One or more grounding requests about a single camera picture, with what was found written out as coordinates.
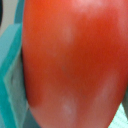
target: tomato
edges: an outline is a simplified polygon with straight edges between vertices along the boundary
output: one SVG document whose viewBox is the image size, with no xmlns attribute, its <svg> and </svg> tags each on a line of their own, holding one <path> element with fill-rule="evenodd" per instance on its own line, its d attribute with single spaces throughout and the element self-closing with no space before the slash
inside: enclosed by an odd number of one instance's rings
<svg viewBox="0 0 128 128">
<path fill-rule="evenodd" d="M 43 128 L 107 128 L 127 87 L 127 0 L 26 0 L 28 103 Z"/>
</svg>

